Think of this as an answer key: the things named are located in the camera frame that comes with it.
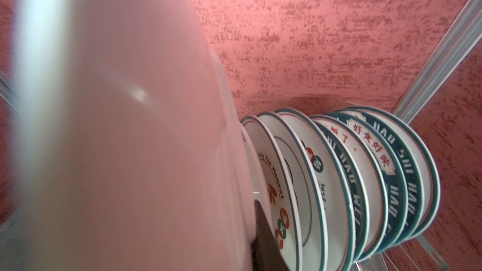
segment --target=plate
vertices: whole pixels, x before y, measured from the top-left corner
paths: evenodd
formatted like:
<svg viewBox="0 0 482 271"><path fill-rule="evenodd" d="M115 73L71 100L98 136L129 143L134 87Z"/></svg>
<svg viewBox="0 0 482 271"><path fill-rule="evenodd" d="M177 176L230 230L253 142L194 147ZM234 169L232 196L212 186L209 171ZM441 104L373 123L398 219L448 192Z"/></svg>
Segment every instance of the plate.
<svg viewBox="0 0 482 271"><path fill-rule="evenodd" d="M407 239L415 237L424 232L432 224L435 216L437 215L437 211L439 210L440 178L435 161L433 160L429 149L419 135L403 120L381 109L365 106L359 106L356 108L371 111L383 121L397 125L398 127L394 126L393 129L410 148L414 159L418 163L418 169L422 177L422 184L425 193L425 202L422 212L422 219L420 220L415 232Z"/></svg>
<svg viewBox="0 0 482 271"><path fill-rule="evenodd" d="M343 167L316 124L294 109L276 113L294 130L311 161L322 193L328 227L328 271L346 271L355 251L355 220Z"/></svg>
<svg viewBox="0 0 482 271"><path fill-rule="evenodd" d="M356 261L365 249L368 238L368 224L370 222L369 204L365 190L365 184L359 173L355 159L348 152L347 148L336 136L338 130L334 127L328 129L320 123L316 123L326 140L333 148L338 161L345 171L346 181L350 186L351 200L353 202L353 216L355 218L355 252L353 261Z"/></svg>
<svg viewBox="0 0 482 271"><path fill-rule="evenodd" d="M369 148L341 121L328 115L314 115L311 118L325 127L336 129L336 136L352 154L363 178L370 213L368 239L363 253L358 258L358 261L364 260L378 249L387 228L389 205L382 170Z"/></svg>
<svg viewBox="0 0 482 271"><path fill-rule="evenodd" d="M255 147L249 138L248 132L244 129L244 126L240 123L241 137L243 138L244 150L246 150L246 156L248 158L248 166L251 175L251 186L253 187L253 198L259 201L261 207L266 216L266 220L271 220L271 204L269 203L267 184L261 164L259 163L258 154ZM268 223L273 231L273 224Z"/></svg>
<svg viewBox="0 0 482 271"><path fill-rule="evenodd" d="M328 232L322 195L305 148L291 127L273 112L258 118L278 144L291 175L300 216L303 268L325 270L328 261Z"/></svg>
<svg viewBox="0 0 482 271"><path fill-rule="evenodd" d="M383 181L387 188L389 218L385 237L377 249L377 252L380 252L396 242L405 225L408 210L407 183L400 162L382 135L368 123L348 113L352 112L331 112L329 115L346 123L350 130L358 134L358 137L372 151L382 169Z"/></svg>
<svg viewBox="0 0 482 271"><path fill-rule="evenodd" d="M296 195L278 144L266 125L256 116L241 120L256 149L266 180L271 206L273 234L280 253L291 271L302 269L301 230Z"/></svg>
<svg viewBox="0 0 482 271"><path fill-rule="evenodd" d="M405 180L407 181L408 213L405 227L396 241L396 243L401 243L415 232L422 218L425 197L418 163L413 158L410 148L400 136L395 133L393 127L398 126L385 122L381 117L374 115L373 112L362 110L354 111L361 113L361 117L364 117L365 121L369 123L373 129L377 130L387 141L388 145L397 155L403 174L405 175Z"/></svg>

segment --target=white blurred foreground object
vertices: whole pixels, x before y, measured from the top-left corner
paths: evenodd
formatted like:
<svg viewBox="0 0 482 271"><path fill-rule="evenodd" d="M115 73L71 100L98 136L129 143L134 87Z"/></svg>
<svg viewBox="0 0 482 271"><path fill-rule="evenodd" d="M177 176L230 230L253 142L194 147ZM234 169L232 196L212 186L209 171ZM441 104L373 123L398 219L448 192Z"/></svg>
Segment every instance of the white blurred foreground object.
<svg viewBox="0 0 482 271"><path fill-rule="evenodd" d="M251 269L239 124L187 0L19 0L17 27L33 269Z"/></svg>

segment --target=pink textured wall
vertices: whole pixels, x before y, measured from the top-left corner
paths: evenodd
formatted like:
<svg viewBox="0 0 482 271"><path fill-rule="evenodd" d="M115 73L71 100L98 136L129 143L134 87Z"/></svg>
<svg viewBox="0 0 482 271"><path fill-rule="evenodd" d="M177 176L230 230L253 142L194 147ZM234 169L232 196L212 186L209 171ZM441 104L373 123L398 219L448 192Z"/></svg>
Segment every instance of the pink textured wall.
<svg viewBox="0 0 482 271"><path fill-rule="evenodd" d="M239 117L338 100L392 109L467 0L192 0Z"/></svg>

